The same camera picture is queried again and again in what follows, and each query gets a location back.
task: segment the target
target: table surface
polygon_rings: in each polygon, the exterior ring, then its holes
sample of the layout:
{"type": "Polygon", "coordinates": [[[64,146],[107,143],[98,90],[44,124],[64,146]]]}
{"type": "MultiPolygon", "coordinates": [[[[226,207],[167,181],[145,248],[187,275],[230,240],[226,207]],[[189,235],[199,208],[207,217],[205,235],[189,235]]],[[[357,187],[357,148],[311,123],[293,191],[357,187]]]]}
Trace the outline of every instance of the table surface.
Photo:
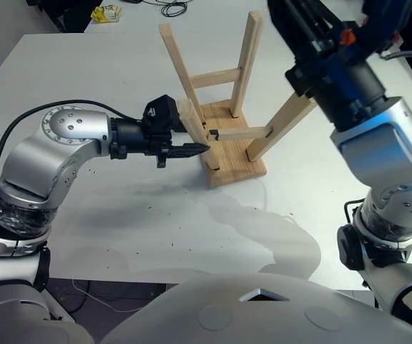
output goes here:
{"type": "MultiPolygon", "coordinates": [[[[244,113],[250,125],[264,125],[292,94],[284,78],[292,54],[270,24],[264,1],[218,1],[213,25],[204,18],[206,2],[212,0],[195,0],[187,14],[171,20],[191,75],[235,67],[246,13],[263,12],[244,113]]],[[[117,26],[95,25],[118,31],[119,24],[136,23],[129,32],[23,37],[0,67],[0,137],[13,118],[55,100],[92,99],[139,117],[159,95],[184,98],[158,33],[167,19],[151,6],[134,9],[125,7],[117,26]]],[[[347,7],[336,10],[352,16],[347,7]]],[[[370,64],[388,94],[403,95],[412,107],[407,64],[377,57],[370,64]]],[[[213,102],[231,89],[207,87],[198,96],[213,102]]],[[[40,117],[14,131],[4,158],[38,128],[40,117]]],[[[139,155],[86,163],[53,223],[51,276],[178,283],[204,274],[273,272],[359,289],[360,276],[340,263],[336,231],[345,223],[344,202],[368,188],[349,172],[331,131],[313,110],[264,156],[266,176],[216,189],[208,188],[197,157],[168,161],[164,170],[139,155]]],[[[175,136],[177,143],[187,140],[175,136]]]]}

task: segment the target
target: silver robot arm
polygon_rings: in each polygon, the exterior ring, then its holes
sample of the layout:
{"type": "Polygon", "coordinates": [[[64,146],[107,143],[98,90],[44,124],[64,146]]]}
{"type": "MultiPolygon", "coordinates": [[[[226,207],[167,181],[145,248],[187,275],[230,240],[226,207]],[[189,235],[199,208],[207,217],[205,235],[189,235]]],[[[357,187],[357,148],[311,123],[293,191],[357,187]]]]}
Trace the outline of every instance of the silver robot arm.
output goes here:
{"type": "Polygon", "coordinates": [[[37,132],[9,154],[0,178],[0,321],[7,322],[0,342],[18,333],[20,343],[91,343],[80,327],[42,322],[49,319],[39,292],[49,276],[51,222],[80,167],[91,158],[142,153],[156,156],[157,167],[163,168],[167,158],[209,149],[197,143],[173,146],[172,130],[182,126],[175,101],[167,95],[148,103],[141,120],[63,106],[46,113],[37,132]],[[20,316],[13,319],[13,312],[20,316]],[[42,326],[58,333],[26,331],[42,326]]]}
{"type": "Polygon", "coordinates": [[[51,222],[80,166],[109,155],[110,118],[79,107],[58,107],[8,156],[0,178],[0,281],[34,284],[51,222]]]}
{"type": "Polygon", "coordinates": [[[0,198],[26,209],[56,209],[83,163],[108,156],[112,142],[105,113],[63,107],[49,111],[42,125],[7,158],[0,198]]]}
{"type": "Polygon", "coordinates": [[[338,232],[340,257],[379,305],[412,324],[412,112],[401,98],[380,115],[331,138],[371,187],[352,226],[338,232]]]}

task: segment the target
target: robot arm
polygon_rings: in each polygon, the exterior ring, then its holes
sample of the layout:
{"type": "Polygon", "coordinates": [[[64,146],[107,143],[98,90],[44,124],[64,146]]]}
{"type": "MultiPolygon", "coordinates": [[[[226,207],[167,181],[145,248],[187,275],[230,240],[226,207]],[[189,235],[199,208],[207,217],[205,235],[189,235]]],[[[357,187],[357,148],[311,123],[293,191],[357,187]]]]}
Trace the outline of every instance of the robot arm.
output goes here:
{"type": "Polygon", "coordinates": [[[391,45],[412,1],[367,0],[368,23],[341,22],[319,0],[268,0],[295,56],[286,77],[335,125],[333,143],[370,187],[353,224],[338,231],[342,263],[358,271],[381,307],[412,324],[412,112],[387,98],[366,59],[391,45]]]}
{"type": "Polygon", "coordinates": [[[86,161],[143,153],[156,156],[157,167],[163,168],[167,158],[187,158],[209,148],[173,146],[171,130],[181,130],[181,124],[175,101],[167,95],[150,102],[141,120],[109,118],[75,106],[45,114],[37,132],[10,153],[1,174],[0,282],[22,280],[43,287],[51,222],[86,161]]]}

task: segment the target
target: water stain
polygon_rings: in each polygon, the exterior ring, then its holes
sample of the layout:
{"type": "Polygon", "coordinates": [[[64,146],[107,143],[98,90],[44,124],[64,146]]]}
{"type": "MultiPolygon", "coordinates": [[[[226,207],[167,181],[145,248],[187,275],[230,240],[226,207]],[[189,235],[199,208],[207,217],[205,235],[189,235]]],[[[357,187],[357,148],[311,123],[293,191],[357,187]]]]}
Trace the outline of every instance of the water stain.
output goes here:
{"type": "Polygon", "coordinates": [[[274,264],[262,267],[259,272],[308,279],[319,266],[319,244],[293,218],[242,206],[219,189],[214,190],[213,198],[197,191],[192,194],[196,201],[208,206],[216,222],[232,226],[238,234],[272,252],[274,264]]]}

